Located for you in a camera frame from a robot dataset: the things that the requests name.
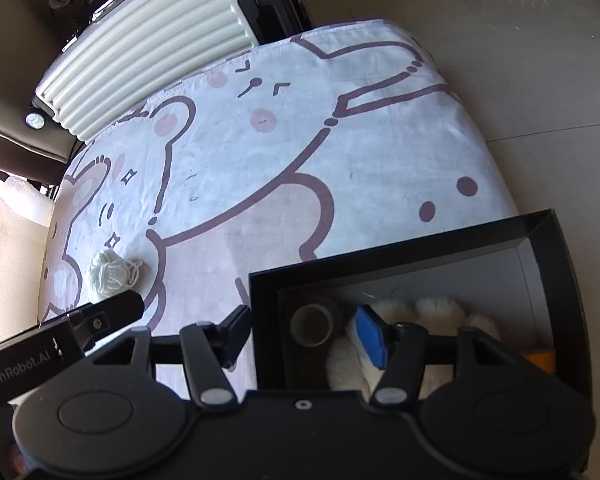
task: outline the tile floor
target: tile floor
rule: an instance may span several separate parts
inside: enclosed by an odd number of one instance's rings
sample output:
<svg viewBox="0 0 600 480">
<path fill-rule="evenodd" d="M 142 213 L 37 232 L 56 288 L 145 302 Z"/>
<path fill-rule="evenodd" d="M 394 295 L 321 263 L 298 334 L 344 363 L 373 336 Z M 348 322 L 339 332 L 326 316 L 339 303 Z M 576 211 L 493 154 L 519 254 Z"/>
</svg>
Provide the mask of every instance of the tile floor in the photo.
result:
<svg viewBox="0 0 600 480">
<path fill-rule="evenodd" d="M 600 0 L 307 0 L 317 25 L 416 35 L 480 127 L 521 212 L 557 211 L 592 350 L 600 480 Z"/>
</svg>

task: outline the floor grout line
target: floor grout line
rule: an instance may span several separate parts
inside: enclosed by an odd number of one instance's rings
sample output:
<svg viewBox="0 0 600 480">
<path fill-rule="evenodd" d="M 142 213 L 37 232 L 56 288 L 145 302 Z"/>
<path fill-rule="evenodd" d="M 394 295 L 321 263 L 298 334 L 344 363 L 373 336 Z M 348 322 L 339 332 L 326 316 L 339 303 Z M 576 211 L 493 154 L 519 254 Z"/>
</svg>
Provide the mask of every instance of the floor grout line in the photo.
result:
<svg viewBox="0 0 600 480">
<path fill-rule="evenodd" d="M 580 128 L 594 128 L 596 126 L 600 126 L 600 123 L 597 124 L 583 124 L 582 126 L 570 126 L 569 128 L 558 128 L 556 130 L 544 130 L 542 132 L 533 132 L 531 134 L 520 134 L 512 137 L 505 137 L 504 139 L 491 139 L 485 140 L 487 144 L 491 144 L 492 142 L 501 142 L 503 140 L 511 140 L 511 139 L 520 139 L 521 137 L 530 137 L 533 135 L 542 135 L 542 134 L 552 134 L 554 132 L 566 132 L 569 130 L 577 130 Z"/>
</svg>

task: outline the white ribbed suitcase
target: white ribbed suitcase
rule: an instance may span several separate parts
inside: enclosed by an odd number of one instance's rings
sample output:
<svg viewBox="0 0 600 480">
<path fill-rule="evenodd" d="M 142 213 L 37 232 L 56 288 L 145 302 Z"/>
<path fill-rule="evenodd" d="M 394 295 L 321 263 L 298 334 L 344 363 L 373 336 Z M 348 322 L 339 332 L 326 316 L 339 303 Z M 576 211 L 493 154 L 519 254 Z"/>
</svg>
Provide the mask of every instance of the white ribbed suitcase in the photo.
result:
<svg viewBox="0 0 600 480">
<path fill-rule="evenodd" d="M 36 96 L 55 121 L 89 142 L 133 104 L 262 43 L 257 36 L 238 0 L 124 0 L 54 61 Z"/>
</svg>

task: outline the white yarn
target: white yarn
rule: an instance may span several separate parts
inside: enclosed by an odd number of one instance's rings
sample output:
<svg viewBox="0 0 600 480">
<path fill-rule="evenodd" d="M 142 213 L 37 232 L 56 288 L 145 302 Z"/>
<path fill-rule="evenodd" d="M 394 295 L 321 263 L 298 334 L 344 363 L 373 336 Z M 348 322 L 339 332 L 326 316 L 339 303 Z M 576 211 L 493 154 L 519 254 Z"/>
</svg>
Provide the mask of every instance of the white yarn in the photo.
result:
<svg viewBox="0 0 600 480">
<path fill-rule="evenodd" d="M 141 265 L 118 256 L 112 249 L 96 254 L 84 275 L 89 301 L 99 303 L 132 288 L 140 278 Z"/>
</svg>

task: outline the orange object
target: orange object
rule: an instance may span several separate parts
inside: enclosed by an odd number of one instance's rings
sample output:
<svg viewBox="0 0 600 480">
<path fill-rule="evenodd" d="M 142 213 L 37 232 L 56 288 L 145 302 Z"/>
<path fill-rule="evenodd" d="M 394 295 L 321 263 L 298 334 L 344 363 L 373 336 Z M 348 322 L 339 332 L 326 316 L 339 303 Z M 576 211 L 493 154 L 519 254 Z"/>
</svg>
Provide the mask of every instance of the orange object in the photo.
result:
<svg viewBox="0 0 600 480">
<path fill-rule="evenodd" d="M 531 350 L 523 352 L 523 355 L 527 361 L 535 364 L 549 375 L 555 374 L 555 350 Z"/>
</svg>

